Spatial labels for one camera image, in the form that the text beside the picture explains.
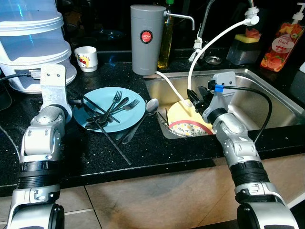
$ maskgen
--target faucet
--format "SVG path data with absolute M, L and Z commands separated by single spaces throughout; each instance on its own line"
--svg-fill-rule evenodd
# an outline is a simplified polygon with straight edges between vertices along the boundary
M 194 60 L 194 58 L 196 56 L 196 53 L 199 53 L 200 50 L 202 49 L 202 44 L 203 43 L 205 45 L 207 44 L 207 42 L 203 42 L 202 35 L 203 35 L 203 31 L 204 31 L 204 27 L 205 27 L 205 24 L 206 24 L 206 19 L 208 17 L 209 10 L 210 10 L 210 8 L 211 8 L 211 6 L 214 2 L 215 2 L 215 0 L 210 0 L 208 5 L 206 6 L 203 21 L 200 25 L 200 29 L 199 29 L 198 34 L 197 34 L 197 39 L 194 42 L 194 47 L 193 48 L 195 49 L 195 51 L 193 52 L 193 54 L 189 58 L 189 61 L 191 61 L 191 62 Z M 259 12 L 259 9 L 254 6 L 253 0 L 248 0 L 248 2 L 249 2 L 249 5 L 250 5 L 250 8 L 248 9 L 248 11 L 245 14 L 246 17 L 250 18 L 250 19 L 252 17 L 257 17 L 257 13 Z
M 181 14 L 175 14 L 175 13 L 170 13 L 169 11 L 164 12 L 164 17 L 175 17 L 175 18 L 184 18 L 184 19 L 189 19 L 192 21 L 192 30 L 195 30 L 195 20 L 191 16 L 186 16 L 186 15 L 181 15 Z

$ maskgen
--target black rubber sleeve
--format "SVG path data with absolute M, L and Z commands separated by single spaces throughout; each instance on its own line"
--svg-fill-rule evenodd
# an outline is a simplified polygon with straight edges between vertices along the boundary
M 230 167 L 235 186 L 252 182 L 270 182 L 263 164 L 259 161 L 246 161 Z
M 23 162 L 20 164 L 17 189 L 56 185 L 59 178 L 59 161 Z

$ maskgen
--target light blue plate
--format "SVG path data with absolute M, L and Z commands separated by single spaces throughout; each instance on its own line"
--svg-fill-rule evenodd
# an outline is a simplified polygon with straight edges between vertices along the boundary
M 107 111 L 108 108 L 111 106 L 112 100 L 117 91 L 122 91 L 122 99 L 125 97 L 129 98 L 127 104 L 131 103 L 135 99 L 139 100 L 139 103 L 129 111 L 121 111 L 114 114 L 113 117 L 119 120 L 120 123 L 117 123 L 116 121 L 113 121 L 112 123 L 108 123 L 108 125 L 104 127 L 104 130 L 107 133 L 121 131 L 133 126 L 143 117 L 145 112 L 145 102 L 142 99 L 142 97 L 139 96 L 136 92 L 126 88 L 104 87 L 88 92 L 87 94 L 85 94 L 85 96 L 88 97 L 90 100 L 92 100 L 94 103 L 96 103 L 98 106 L 103 108 L 105 111 Z M 91 109 L 100 113 L 100 110 L 98 108 L 95 108 L 85 99 L 84 99 L 84 103 Z M 81 125 L 82 127 L 85 127 L 87 125 L 86 120 L 90 118 L 90 116 L 85 112 L 83 107 L 78 109 L 76 106 L 73 108 L 73 116 L 74 119 L 78 122 L 78 124 Z

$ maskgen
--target gray water filter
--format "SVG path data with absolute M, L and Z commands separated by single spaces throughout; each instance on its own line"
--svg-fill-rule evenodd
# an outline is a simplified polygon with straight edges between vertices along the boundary
M 132 70 L 138 75 L 157 71 L 163 25 L 163 6 L 132 5 Z

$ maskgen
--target blue connector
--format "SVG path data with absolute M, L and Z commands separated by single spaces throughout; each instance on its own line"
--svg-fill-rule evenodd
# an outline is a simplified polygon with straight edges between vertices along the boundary
M 215 92 L 224 92 L 224 85 L 216 84 L 215 85 Z

